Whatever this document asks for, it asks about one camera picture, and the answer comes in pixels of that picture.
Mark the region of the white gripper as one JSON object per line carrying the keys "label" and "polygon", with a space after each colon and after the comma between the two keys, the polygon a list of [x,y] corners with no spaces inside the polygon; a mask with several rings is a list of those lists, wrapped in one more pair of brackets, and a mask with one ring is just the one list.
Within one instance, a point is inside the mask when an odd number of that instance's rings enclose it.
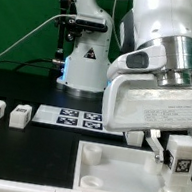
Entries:
{"label": "white gripper", "polygon": [[161,87],[152,74],[123,74],[105,90],[103,126],[108,131],[143,131],[155,162],[163,164],[160,130],[192,128],[192,87]]}

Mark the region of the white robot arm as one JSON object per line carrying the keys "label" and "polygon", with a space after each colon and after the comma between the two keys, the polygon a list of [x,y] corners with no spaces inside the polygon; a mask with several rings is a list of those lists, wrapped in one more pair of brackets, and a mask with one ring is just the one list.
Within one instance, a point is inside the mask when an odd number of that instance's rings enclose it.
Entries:
{"label": "white robot arm", "polygon": [[58,83],[101,94],[108,131],[192,129],[192,0],[73,0]]}

